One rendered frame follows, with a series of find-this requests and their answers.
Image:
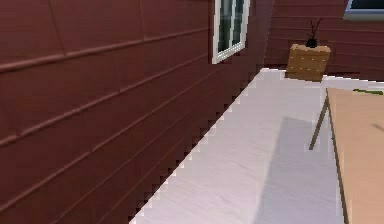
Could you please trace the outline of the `light wooden chest of drawers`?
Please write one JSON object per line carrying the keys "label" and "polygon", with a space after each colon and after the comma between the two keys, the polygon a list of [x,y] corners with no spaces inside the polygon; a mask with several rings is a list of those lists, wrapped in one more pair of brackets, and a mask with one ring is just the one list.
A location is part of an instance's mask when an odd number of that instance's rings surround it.
{"label": "light wooden chest of drawers", "polygon": [[321,82],[331,49],[328,46],[315,48],[293,44],[290,48],[285,77],[312,82]]}

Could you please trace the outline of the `white framed window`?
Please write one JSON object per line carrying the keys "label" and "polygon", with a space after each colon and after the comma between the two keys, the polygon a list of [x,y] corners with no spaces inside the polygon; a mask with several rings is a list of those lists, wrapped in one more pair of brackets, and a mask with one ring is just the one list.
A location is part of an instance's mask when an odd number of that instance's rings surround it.
{"label": "white framed window", "polygon": [[245,48],[250,0],[215,0],[212,63]]}

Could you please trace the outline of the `grey framed window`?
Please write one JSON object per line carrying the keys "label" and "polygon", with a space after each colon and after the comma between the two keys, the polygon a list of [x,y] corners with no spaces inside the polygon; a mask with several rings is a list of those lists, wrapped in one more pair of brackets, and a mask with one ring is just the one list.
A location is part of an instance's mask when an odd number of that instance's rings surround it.
{"label": "grey framed window", "polygon": [[384,21],[384,0],[348,0],[343,19]]}

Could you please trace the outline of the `dark potted house plant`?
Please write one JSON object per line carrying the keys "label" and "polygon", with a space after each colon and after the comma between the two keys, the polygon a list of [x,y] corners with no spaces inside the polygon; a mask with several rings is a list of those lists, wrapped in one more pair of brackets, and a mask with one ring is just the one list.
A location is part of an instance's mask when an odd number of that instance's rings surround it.
{"label": "dark potted house plant", "polygon": [[316,32],[317,32],[317,29],[318,29],[321,21],[322,21],[321,18],[318,19],[317,23],[310,21],[311,32],[308,34],[308,40],[306,41],[306,44],[305,44],[306,47],[316,48],[318,46],[317,38],[316,38]]}

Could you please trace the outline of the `light wooden table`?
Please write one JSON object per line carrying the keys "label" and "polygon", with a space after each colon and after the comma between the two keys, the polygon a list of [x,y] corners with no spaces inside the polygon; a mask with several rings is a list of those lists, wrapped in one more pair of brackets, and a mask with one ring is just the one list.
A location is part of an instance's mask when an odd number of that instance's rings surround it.
{"label": "light wooden table", "polygon": [[344,224],[384,224],[384,95],[328,88],[312,143],[325,117]]}

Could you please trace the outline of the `green flat object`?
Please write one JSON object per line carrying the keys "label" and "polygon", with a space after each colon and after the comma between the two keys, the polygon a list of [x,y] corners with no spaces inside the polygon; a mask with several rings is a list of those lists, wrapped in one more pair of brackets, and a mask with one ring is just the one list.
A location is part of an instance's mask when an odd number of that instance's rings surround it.
{"label": "green flat object", "polygon": [[384,95],[383,91],[376,91],[376,90],[353,89],[353,91],[359,92],[359,93],[373,94],[373,95]]}

